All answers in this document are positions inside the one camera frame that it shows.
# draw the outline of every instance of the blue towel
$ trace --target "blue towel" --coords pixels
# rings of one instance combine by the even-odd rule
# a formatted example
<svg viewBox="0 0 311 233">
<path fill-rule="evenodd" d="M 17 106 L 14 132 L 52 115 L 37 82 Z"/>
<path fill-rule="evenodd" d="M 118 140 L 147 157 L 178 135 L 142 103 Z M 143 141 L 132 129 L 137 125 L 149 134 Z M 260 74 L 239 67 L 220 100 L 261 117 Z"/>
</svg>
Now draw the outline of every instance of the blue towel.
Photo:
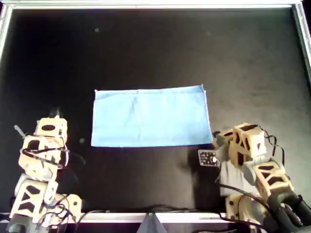
<svg viewBox="0 0 311 233">
<path fill-rule="evenodd" d="M 212 142 L 203 85 L 97 91 L 94 147 L 186 146 Z"/>
</svg>

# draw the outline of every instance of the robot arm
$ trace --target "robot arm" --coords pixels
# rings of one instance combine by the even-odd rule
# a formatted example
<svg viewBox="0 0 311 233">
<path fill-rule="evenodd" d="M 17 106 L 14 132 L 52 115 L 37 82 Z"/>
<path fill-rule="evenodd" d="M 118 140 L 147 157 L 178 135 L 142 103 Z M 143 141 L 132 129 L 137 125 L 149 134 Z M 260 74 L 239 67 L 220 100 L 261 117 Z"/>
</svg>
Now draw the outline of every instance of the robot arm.
<svg viewBox="0 0 311 233">
<path fill-rule="evenodd" d="M 264 131 L 258 125 L 244 123 L 217 135 L 217 145 L 227 149 L 227 159 L 244 173 L 258 190 L 255 196 L 233 194 L 226 198 L 226 214 L 231 220 L 260 224 L 271 232 L 307 232 L 311 209 L 294 192 L 285 168 L 273 157 L 265 157 Z"/>
<path fill-rule="evenodd" d="M 37 122 L 33 135 L 24 138 L 18 160 L 24 169 L 15 187 L 15 201 L 7 232 L 48 232 L 51 226 L 76 223 L 82 200 L 57 194 L 57 171 L 67 165 L 67 121 L 57 114 Z"/>
</svg>

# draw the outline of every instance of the black tabletop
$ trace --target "black tabletop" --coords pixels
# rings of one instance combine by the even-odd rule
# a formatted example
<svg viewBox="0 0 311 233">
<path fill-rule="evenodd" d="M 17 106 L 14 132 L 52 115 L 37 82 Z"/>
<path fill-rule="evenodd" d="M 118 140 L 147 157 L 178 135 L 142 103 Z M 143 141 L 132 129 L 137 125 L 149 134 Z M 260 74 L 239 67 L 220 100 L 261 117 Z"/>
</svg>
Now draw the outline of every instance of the black tabletop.
<svg viewBox="0 0 311 233">
<path fill-rule="evenodd" d="M 217 209 L 218 170 L 198 166 L 202 146 L 90 146 L 95 89 L 198 84 L 213 130 L 264 124 L 307 158 L 310 96 L 289 9 L 15 10 L 0 66 L 0 212 L 10 210 L 22 172 L 13 126 L 33 132 L 55 106 L 68 121 L 68 148 L 86 159 L 81 166 L 72 157 L 59 192 L 79 194 L 89 209 Z"/>
</svg>

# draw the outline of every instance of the cloth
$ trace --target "cloth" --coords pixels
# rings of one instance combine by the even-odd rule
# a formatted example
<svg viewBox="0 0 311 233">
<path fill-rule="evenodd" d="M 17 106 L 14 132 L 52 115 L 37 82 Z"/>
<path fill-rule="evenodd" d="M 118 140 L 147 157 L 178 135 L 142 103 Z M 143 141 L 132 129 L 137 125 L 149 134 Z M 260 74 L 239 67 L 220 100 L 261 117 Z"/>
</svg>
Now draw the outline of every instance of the cloth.
<svg viewBox="0 0 311 233">
<path fill-rule="evenodd" d="M 91 145 L 160 147 L 212 142 L 203 85 L 96 91 Z"/>
</svg>

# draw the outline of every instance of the metal frame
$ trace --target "metal frame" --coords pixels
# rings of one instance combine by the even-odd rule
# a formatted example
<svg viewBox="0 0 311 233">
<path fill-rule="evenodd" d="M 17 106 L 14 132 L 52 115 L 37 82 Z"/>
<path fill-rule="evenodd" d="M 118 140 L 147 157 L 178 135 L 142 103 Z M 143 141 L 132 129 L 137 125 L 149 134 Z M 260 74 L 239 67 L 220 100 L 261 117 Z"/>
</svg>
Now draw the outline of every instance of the metal frame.
<svg viewBox="0 0 311 233">
<path fill-rule="evenodd" d="M 311 83 L 311 38 L 301 0 L 3 0 L 0 59 L 15 9 L 262 9 L 292 8 Z M 141 223 L 145 213 L 93 213 L 82 222 Z M 156 213 L 162 223 L 226 223 L 214 213 Z"/>
</svg>

